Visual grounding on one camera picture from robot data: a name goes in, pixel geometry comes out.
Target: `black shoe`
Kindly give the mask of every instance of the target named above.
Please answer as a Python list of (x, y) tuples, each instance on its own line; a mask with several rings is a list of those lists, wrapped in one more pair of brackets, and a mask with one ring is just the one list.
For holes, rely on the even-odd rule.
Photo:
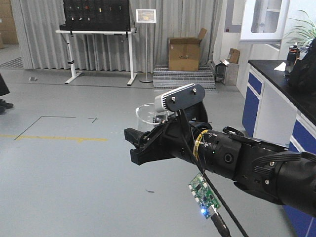
[(5, 107), (0, 106), (0, 114), (2, 114), (5, 111)]
[(0, 106), (5, 107), (6, 109), (11, 109), (14, 105), (7, 103), (5, 100), (0, 100)]

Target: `metal grate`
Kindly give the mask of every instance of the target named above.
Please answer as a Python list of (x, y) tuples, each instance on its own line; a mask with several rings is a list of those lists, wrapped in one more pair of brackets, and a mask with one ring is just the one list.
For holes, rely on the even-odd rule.
[(213, 72), (209, 66), (200, 65), (197, 72), (169, 71), (167, 65), (155, 66), (155, 92), (168, 91), (190, 83), (200, 84), (206, 92), (217, 92)]
[(23, 68), (23, 63), (22, 63), (21, 57), (13, 59), (9, 62), (6, 62), (0, 65), (0, 69), (22, 69), (22, 68)]

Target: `small box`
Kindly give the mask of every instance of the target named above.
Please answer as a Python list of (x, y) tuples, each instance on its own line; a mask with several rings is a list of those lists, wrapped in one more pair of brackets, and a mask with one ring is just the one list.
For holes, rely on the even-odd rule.
[(2, 31), (2, 40), (5, 44), (19, 44), (16, 31)]
[(169, 38), (169, 70), (170, 71), (198, 71), (199, 44), (207, 30), (202, 28), (197, 38)]
[(0, 17), (0, 31), (16, 31), (13, 17)]
[(0, 3), (0, 17), (13, 17), (10, 3)]
[(240, 51), (235, 49), (235, 48), (231, 48), (231, 50), (229, 51), (229, 55), (227, 57), (227, 60), (230, 63), (238, 63), (239, 56), (240, 56)]
[(4, 45), (3, 45), (2, 36), (0, 33), (0, 49), (2, 49), (2, 48), (4, 48)]

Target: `robotic arm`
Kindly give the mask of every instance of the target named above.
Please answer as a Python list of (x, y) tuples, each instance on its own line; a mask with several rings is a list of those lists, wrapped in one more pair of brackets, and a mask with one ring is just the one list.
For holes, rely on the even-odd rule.
[(212, 130), (203, 105), (204, 88), (190, 84), (156, 97), (158, 112), (175, 112), (152, 131), (125, 130), (137, 165), (180, 158), (234, 181), (244, 192), (286, 204), (316, 217), (316, 156), (246, 138), (226, 127)]

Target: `yellow floor line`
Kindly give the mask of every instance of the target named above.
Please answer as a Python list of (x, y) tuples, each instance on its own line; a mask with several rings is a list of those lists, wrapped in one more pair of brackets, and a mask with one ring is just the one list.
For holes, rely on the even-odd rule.
[[(16, 138), (17, 135), (5, 135), (0, 134), (0, 137), (5, 138)], [(68, 141), (77, 141), (78, 143), (81, 143), (83, 141), (94, 141), (94, 142), (106, 142), (108, 139), (106, 138), (84, 138), (84, 137), (56, 137), (56, 136), (19, 136), (16, 140), (22, 140), (22, 139), (46, 139), (46, 140), (68, 140)]]

